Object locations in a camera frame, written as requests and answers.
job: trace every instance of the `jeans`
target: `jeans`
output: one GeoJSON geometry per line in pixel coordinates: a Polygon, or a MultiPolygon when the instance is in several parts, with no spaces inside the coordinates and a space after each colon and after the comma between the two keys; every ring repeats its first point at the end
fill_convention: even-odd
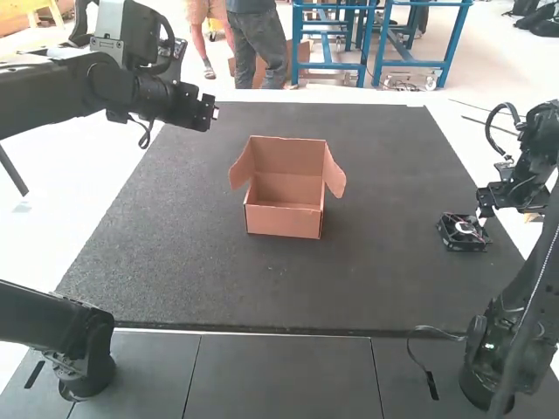
{"type": "Polygon", "coordinates": [[[287,76],[286,35],[275,8],[263,13],[233,13],[227,17],[235,43],[235,87],[252,89],[256,55],[267,64],[262,89],[281,89],[287,76]]]}

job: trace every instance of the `concrete floor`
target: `concrete floor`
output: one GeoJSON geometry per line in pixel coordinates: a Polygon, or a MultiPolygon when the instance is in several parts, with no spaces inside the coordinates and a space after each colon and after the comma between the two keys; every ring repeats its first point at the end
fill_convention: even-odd
{"type": "MultiPolygon", "coordinates": [[[[168,16],[177,36],[189,37],[181,1],[145,0],[143,3],[168,16]]],[[[183,79],[198,84],[202,91],[215,94],[219,100],[318,100],[410,106],[429,102],[441,130],[474,181],[481,186],[497,177],[493,163],[499,160],[498,155],[485,142],[483,126],[459,116],[484,120],[487,113],[445,99],[482,107],[493,107],[509,100],[525,114],[541,101],[559,96],[559,82],[548,70],[554,69],[559,40],[537,38],[529,32],[516,30],[510,17],[500,15],[511,7],[512,1],[494,0],[476,3],[471,8],[447,87],[433,93],[380,92],[370,89],[369,83],[368,88],[362,90],[313,83],[292,92],[235,92],[227,67],[231,51],[223,39],[207,43],[217,79],[204,79],[201,60],[193,48],[187,51],[183,79]]],[[[90,11],[94,23],[94,8],[90,7],[90,11]]],[[[279,3],[279,13],[286,34],[291,33],[290,6],[279,3]]],[[[444,53],[455,13],[455,10],[431,13],[428,31],[415,43],[414,55],[429,58],[432,54],[444,53]]],[[[405,10],[398,10],[396,19],[402,20],[404,14],[405,10]]],[[[26,46],[60,42],[67,38],[71,29],[72,25],[68,24],[65,31],[56,28],[28,30],[2,38],[0,57],[26,46]]],[[[374,51],[375,44],[371,46],[369,68],[373,65],[374,51]]],[[[344,53],[337,59],[352,59],[352,54],[358,57],[359,53],[344,53]]],[[[320,43],[316,43],[311,59],[320,60],[321,55],[320,43]]],[[[498,116],[495,122],[512,128],[507,116],[498,116]]],[[[22,200],[0,170],[0,278],[47,292],[56,287],[143,156],[136,146],[139,129],[109,123],[99,113],[86,119],[41,127],[3,141],[31,193],[22,200]]],[[[513,137],[496,134],[495,138],[507,151],[517,151],[513,137]]],[[[540,226],[524,224],[514,211],[500,211],[499,217],[526,257],[540,226]]],[[[23,347],[0,343],[0,391],[24,351],[23,347]]]]}

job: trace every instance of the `caster wheel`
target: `caster wheel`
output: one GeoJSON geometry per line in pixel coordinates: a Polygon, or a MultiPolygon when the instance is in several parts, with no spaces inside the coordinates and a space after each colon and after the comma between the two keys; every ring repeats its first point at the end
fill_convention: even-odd
{"type": "Polygon", "coordinates": [[[437,81],[433,77],[428,77],[425,81],[425,90],[432,92],[437,88],[437,81]]]}

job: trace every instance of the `black robotic arm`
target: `black robotic arm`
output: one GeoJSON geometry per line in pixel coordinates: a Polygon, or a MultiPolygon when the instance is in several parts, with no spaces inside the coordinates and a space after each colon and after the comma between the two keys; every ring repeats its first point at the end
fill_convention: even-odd
{"type": "Polygon", "coordinates": [[[556,169],[559,153],[559,102],[536,106],[521,131],[521,157],[514,164],[491,138],[494,115],[510,104],[497,106],[486,123],[487,139],[506,158],[495,167],[500,182],[478,189],[480,217],[493,209],[516,208],[544,215],[542,234],[511,282],[493,299],[483,315],[475,316],[466,334],[466,356],[459,376],[470,402],[488,410],[492,419],[514,407],[514,394],[535,393],[556,352],[559,341],[559,181],[551,194],[546,182],[556,169]]]}
{"type": "MultiPolygon", "coordinates": [[[[186,41],[175,38],[167,19],[133,0],[93,0],[98,23],[87,34],[91,1],[76,1],[68,43],[0,62],[0,140],[103,109],[110,121],[127,123],[134,120],[131,113],[145,120],[142,148],[155,120],[209,129],[217,118],[215,98],[204,94],[199,100],[198,87],[181,82],[186,41]]],[[[0,163],[26,191],[1,147],[0,163]]],[[[0,340],[41,351],[67,400],[97,395],[112,381],[113,330],[112,314],[99,308],[0,280],[0,340]]]]}

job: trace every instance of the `cardboard box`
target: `cardboard box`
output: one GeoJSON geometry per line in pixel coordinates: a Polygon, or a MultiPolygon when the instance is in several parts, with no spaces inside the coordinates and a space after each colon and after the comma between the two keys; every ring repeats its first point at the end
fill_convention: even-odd
{"type": "Polygon", "coordinates": [[[232,189],[250,181],[246,230],[273,236],[321,238],[325,184],[336,198],[346,175],[324,140],[252,136],[229,169],[232,189]]]}
{"type": "MultiPolygon", "coordinates": [[[[307,39],[299,44],[299,62],[308,63],[311,59],[311,47],[312,41],[307,39]]],[[[293,42],[291,39],[287,41],[287,59],[289,60],[289,65],[287,67],[287,81],[291,80],[291,52],[293,50],[293,42]]],[[[231,77],[235,77],[235,58],[229,58],[229,74],[231,77]]],[[[262,80],[266,75],[266,62],[260,57],[256,57],[256,72],[254,73],[254,78],[252,79],[252,88],[260,89],[262,85],[262,80]]]]}

